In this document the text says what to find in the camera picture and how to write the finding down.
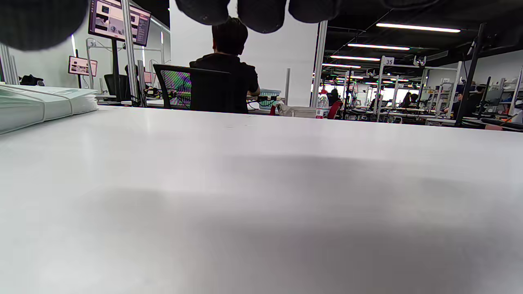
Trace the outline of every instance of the mesh chair back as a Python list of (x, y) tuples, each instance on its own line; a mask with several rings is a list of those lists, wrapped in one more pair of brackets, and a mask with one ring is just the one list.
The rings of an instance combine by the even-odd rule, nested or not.
[(164, 108), (230, 112), (230, 73), (190, 67), (154, 64)]

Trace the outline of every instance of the display screen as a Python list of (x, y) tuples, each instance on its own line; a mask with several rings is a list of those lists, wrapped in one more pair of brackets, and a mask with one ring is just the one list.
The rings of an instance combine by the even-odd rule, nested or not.
[[(130, 6), (132, 41), (147, 46), (151, 13)], [(125, 41), (122, 5), (117, 0), (91, 0), (89, 34)]]
[(143, 79), (146, 84), (153, 84), (156, 79), (156, 75), (153, 73), (144, 72)]
[[(89, 67), (87, 66), (87, 59), (69, 56), (69, 73), (89, 75)], [(96, 67), (98, 61), (91, 60), (91, 69), (93, 69), (93, 76), (96, 76)]]

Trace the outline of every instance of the red chair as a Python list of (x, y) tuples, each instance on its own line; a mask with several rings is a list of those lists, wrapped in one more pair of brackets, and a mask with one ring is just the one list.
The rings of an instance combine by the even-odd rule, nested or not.
[(327, 114), (327, 119), (334, 119), (336, 118), (336, 113), (338, 113), (338, 110), (342, 107), (341, 101), (336, 101), (334, 104), (332, 104), (331, 109), (329, 110)]

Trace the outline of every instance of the dark hair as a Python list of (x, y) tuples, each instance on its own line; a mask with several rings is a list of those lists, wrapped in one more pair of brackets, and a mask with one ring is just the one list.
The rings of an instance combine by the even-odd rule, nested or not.
[(224, 24), (212, 26), (216, 50), (226, 54), (241, 55), (247, 36), (247, 27), (235, 17), (229, 17)]

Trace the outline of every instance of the monitor stand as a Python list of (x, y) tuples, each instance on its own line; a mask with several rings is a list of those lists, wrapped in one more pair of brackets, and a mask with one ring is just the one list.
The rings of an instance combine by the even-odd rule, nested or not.
[(120, 72), (118, 70), (118, 46), (115, 39), (111, 39), (112, 45), (112, 75), (115, 80), (116, 101), (123, 101), (123, 96), (120, 88)]

